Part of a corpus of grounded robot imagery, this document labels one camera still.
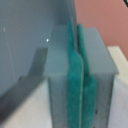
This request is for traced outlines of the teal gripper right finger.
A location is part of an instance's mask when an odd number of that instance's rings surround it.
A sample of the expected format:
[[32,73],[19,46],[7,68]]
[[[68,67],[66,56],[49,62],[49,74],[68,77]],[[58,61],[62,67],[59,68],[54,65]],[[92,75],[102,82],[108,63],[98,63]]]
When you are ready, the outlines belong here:
[[84,59],[82,128],[107,128],[118,70],[96,28],[79,24],[78,38]]

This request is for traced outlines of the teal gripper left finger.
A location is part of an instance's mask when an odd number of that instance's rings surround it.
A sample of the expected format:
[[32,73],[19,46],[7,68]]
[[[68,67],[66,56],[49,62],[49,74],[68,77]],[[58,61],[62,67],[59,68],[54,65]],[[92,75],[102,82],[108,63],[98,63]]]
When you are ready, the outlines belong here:
[[71,22],[53,27],[45,74],[53,128],[80,128],[83,62],[74,47]]

